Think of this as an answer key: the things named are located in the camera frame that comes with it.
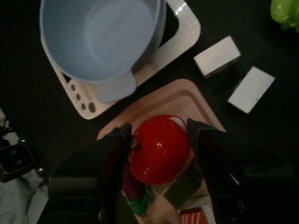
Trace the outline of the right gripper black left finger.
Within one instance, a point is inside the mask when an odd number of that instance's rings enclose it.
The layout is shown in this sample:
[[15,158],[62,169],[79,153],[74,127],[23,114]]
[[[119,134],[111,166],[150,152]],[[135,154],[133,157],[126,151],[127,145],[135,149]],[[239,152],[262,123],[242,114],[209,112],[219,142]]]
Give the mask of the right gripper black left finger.
[[133,125],[75,152],[50,176],[38,224],[117,224]]

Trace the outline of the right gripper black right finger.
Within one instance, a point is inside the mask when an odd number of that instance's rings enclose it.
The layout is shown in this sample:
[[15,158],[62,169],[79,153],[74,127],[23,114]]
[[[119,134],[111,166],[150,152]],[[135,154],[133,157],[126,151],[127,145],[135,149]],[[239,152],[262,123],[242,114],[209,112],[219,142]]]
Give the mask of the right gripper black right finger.
[[245,172],[234,156],[239,139],[191,118],[187,119],[187,134],[210,192],[217,224],[242,224]]

